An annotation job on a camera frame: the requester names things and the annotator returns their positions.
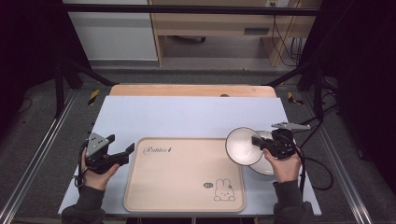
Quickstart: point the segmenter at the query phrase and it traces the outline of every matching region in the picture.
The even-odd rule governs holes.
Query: table
[[[220,95],[229,95],[232,97],[214,97]],[[200,134],[200,137],[202,137],[202,134],[206,134],[204,137],[212,137],[214,135],[215,137],[218,137],[219,135],[224,136],[232,127],[237,125],[239,125],[237,127],[240,127],[240,123],[246,122],[246,120],[249,120],[249,123],[252,126],[255,126],[252,128],[256,130],[260,127],[270,127],[271,124],[268,123],[269,120],[257,121],[257,117],[255,116],[249,116],[249,118],[240,119],[242,115],[248,115],[249,113],[245,110],[227,111],[227,108],[229,108],[227,105],[230,104],[248,105],[253,112],[260,114],[262,112],[262,102],[266,102],[268,105],[273,105],[267,106],[267,108],[264,109],[264,111],[267,111],[268,113],[267,118],[271,117],[276,118],[276,120],[286,120],[284,111],[283,113],[279,113],[282,112],[280,110],[283,109],[283,106],[281,105],[279,99],[276,98],[275,91],[271,87],[210,85],[119,85],[113,87],[108,98],[106,99],[108,99],[108,101],[105,101],[104,106],[101,109],[101,112],[98,116],[99,121],[95,123],[94,131],[96,132],[96,130],[99,130],[103,132],[101,133],[103,135],[107,135],[108,133],[104,132],[109,131],[116,135],[116,141],[109,147],[110,154],[116,153],[112,151],[114,148],[125,148],[125,146],[129,146],[131,144],[131,141],[135,141],[136,139],[144,137],[145,132],[148,132],[147,129],[149,129],[150,134],[154,135],[158,133],[164,133],[164,130],[166,130],[166,134],[171,136],[172,134],[177,134],[177,136],[183,134],[187,136],[195,136]],[[201,108],[200,106],[197,106],[203,104],[207,105],[207,107]],[[134,113],[134,111],[136,111],[140,105],[144,105],[145,111],[131,114]],[[192,123],[195,122],[195,125],[191,125],[191,123],[187,122],[185,123],[186,127],[189,127],[187,130],[180,131],[178,128],[172,128],[171,130],[166,129],[166,127],[172,126],[172,121],[170,121],[169,116],[172,116],[178,111],[177,108],[174,107],[178,107],[180,105],[182,105],[182,107],[186,108],[187,110],[192,107],[194,107],[192,109],[193,111],[199,110],[193,115],[186,113],[176,114],[178,117],[183,115],[183,119],[189,120],[189,122]],[[119,110],[117,106],[125,106],[125,112]],[[158,108],[161,109],[161,115],[164,117],[164,120],[159,118],[157,114],[150,114],[149,112]],[[221,123],[221,121],[219,121],[219,117],[217,117],[224,114],[222,113],[224,111],[221,110],[225,110],[226,113],[230,114],[227,115],[230,116],[230,119],[226,120],[225,123]],[[133,122],[127,120],[129,117],[134,118]],[[205,133],[203,133],[203,127],[212,125],[212,120],[217,121],[217,124],[215,125],[216,127],[210,130],[207,129],[205,130]],[[150,125],[152,125],[152,123],[157,125],[159,122],[161,125],[158,125],[156,130],[152,130],[152,126]],[[219,130],[219,127],[222,128],[224,126],[228,126],[227,129]],[[275,181],[275,178],[273,176],[259,175],[249,167],[242,167],[247,203],[245,208],[240,212],[223,212],[216,213],[215,215],[213,213],[131,213],[128,212],[122,204],[123,195],[126,188],[125,185],[127,183],[125,176],[129,174],[128,168],[130,168],[130,165],[131,163],[125,165],[126,167],[122,166],[111,178],[107,186],[103,208],[110,215],[119,217],[260,217],[271,215],[273,212],[273,205],[276,201],[276,196],[272,187],[272,182]],[[78,191],[74,187],[73,182],[71,182],[59,211],[62,212],[66,206],[74,204],[77,198]],[[310,185],[309,177],[305,181],[304,199],[310,201],[313,204],[314,213],[316,215],[321,214],[315,194]]]

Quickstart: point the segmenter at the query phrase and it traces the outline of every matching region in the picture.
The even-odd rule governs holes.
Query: gray floor
[[[247,84],[261,85],[285,74],[292,67],[280,65],[272,68],[263,50],[260,39],[249,37],[211,37],[204,44],[187,45],[168,40],[164,65],[136,67],[135,70],[109,69],[97,67],[104,77],[121,83],[189,83],[189,84]],[[89,135],[101,104],[110,88],[104,87],[82,75],[84,87],[78,91],[70,112],[61,130],[57,133],[46,159],[41,165],[32,186],[26,192],[15,218],[44,218],[46,221],[59,219],[57,214],[71,175],[76,169],[80,144]],[[297,78],[276,88],[282,99],[290,121],[300,123],[312,117],[309,99],[311,93],[300,94],[295,88]],[[100,94],[93,105],[87,105],[93,90]],[[288,101],[288,92],[304,105]],[[0,205],[17,187],[30,160],[40,146],[55,114],[54,83],[48,81],[26,92],[32,100],[31,107],[18,114],[0,142],[0,167],[6,171],[0,177]],[[329,95],[324,98],[326,105],[335,103]],[[381,175],[370,161],[358,157],[358,150],[352,141],[342,115],[337,110],[325,117],[320,127],[331,138],[333,147],[340,156],[346,172],[356,187],[374,223],[396,223],[396,197],[389,190]],[[301,144],[309,133],[296,133],[297,144]],[[336,175],[328,159],[325,141],[315,133],[303,148],[305,156],[323,162]],[[329,183],[327,173],[314,163],[307,164],[307,172],[312,184],[325,187]],[[345,196],[340,179],[335,177],[334,186],[326,191],[317,191],[317,198],[323,215],[319,223],[358,223]],[[270,217],[263,217],[260,223],[269,223]]]

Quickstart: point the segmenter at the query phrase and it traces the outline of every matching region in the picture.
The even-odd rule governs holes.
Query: wooden cabinet
[[[178,6],[232,6],[265,7],[266,0],[149,0],[152,5]],[[321,0],[289,0],[288,7],[319,7]],[[202,15],[202,14],[151,14],[160,63],[163,57],[163,41],[167,35],[258,35],[268,53],[272,66],[279,63],[279,55],[272,41],[274,16],[267,15]],[[276,26],[282,37],[307,37],[314,17],[276,16]],[[277,32],[276,48],[281,53],[284,46]]]

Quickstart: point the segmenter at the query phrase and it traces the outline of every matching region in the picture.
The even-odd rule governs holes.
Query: wooden tray
[[[139,212],[237,212],[245,207],[241,166],[219,138],[143,138],[124,198]]]

